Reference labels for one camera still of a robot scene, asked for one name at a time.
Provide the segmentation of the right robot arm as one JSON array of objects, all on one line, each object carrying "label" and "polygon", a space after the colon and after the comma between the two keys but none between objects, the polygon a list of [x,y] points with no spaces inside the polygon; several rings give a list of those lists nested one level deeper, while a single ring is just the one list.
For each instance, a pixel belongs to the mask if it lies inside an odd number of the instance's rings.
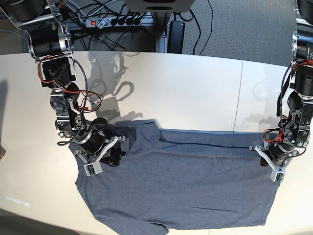
[{"label": "right robot arm", "polygon": [[3,0],[0,8],[5,16],[27,37],[28,49],[37,64],[40,83],[51,89],[50,105],[56,113],[56,130],[60,146],[75,144],[88,169],[99,163],[119,165],[123,136],[108,130],[108,122],[100,117],[85,118],[89,88],[76,85],[71,33],[65,22],[61,2],[54,0]]}]

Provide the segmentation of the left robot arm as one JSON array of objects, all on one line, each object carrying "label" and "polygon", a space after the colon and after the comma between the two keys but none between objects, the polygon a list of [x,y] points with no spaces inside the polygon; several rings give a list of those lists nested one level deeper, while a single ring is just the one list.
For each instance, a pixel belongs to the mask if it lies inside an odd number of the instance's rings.
[{"label": "left robot arm", "polygon": [[262,134],[261,150],[267,158],[261,166],[270,162],[287,165],[287,160],[300,156],[297,148],[306,149],[313,118],[313,34],[296,28],[292,36],[292,61],[287,68],[277,99],[278,127]]}]

